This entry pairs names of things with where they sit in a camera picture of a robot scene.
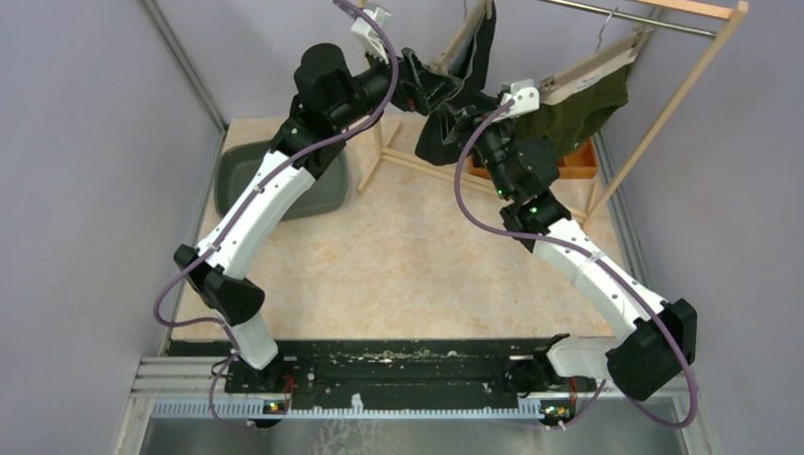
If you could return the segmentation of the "black striped garment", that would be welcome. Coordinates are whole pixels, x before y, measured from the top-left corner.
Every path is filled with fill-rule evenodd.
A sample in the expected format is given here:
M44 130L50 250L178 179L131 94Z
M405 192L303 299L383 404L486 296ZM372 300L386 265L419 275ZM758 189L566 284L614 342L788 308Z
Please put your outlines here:
M451 103L458 106L474 104L481 111L492 110L494 108L495 99L483 93L486 80L485 84L481 84L481 81L478 78L455 78L458 78L462 81L462 86L455 95L453 95L443 104ZM414 154L418 158L433 166L446 166L456 163L457 150L455 148L455 144L447 147L436 144L436 135L438 129L438 120L436 118L436 114L439 108L428 116L416 143Z

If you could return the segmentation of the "beige clip hanger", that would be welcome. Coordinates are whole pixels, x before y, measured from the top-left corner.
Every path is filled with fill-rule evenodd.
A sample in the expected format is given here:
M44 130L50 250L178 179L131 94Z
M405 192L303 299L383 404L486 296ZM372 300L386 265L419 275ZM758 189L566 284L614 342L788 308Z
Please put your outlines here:
M495 2L478 1L432 68L462 79L478 78L485 84L497 22Z
M556 105L586 90L616 71L634 64L648 38L650 26L635 27L625 38L597 50L580 63L539 82L540 102Z

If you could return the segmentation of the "green underwear with cream waistband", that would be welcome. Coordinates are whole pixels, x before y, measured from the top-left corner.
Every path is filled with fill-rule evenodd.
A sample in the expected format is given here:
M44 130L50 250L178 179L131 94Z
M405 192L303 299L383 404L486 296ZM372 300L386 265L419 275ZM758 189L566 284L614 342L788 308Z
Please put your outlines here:
M558 84L541 97L537 111L516 119L518 139L545 139L558 157L573 153L628 104L628 80L636 57L627 49L592 71Z

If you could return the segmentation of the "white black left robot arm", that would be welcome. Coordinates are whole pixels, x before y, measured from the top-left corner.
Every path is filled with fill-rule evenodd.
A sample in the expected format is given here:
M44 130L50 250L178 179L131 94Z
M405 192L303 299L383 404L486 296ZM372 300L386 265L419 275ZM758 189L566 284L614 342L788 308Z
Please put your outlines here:
M284 367L261 316L265 292L247 278L259 248L341 154L356 121L373 126L388 104L425 116L461 85L423 65L409 48L387 62L372 58L369 69L354 76L330 43L304 52L294 82L289 116L247 187L213 232L174 253L181 278L222 318L248 365L247 380L262 392L282 385Z

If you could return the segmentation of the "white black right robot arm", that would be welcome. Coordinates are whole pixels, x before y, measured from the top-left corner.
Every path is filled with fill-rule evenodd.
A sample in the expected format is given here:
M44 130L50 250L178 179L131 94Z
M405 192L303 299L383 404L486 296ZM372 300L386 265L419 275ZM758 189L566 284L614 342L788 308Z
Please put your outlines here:
M458 208L475 227L520 242L563 274L614 334L611 339L562 337L535 363L536 382L557 391L570 377L607 380L630 400L644 402L682 377L695 396L695 308L650 290L594 244L550 190L555 166L547 157L547 143L515 143L513 111L511 103L485 112L472 108L448 121L444 141L458 146L458 165L473 154L485 159L495 191L506 203L500 210L502 227L492 227L469 211L455 176Z

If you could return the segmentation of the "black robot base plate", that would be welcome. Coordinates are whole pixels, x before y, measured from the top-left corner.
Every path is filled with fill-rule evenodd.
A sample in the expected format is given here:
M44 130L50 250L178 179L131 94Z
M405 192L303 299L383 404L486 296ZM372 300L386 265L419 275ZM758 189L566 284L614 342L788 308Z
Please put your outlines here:
M572 394L592 393L599 380L561 378L548 370L549 338L432 340L281 340L264 373L224 361L226 342L177 341L170 356L215 357L225 392L277 393L271 415L319 411L381 416L570 418Z

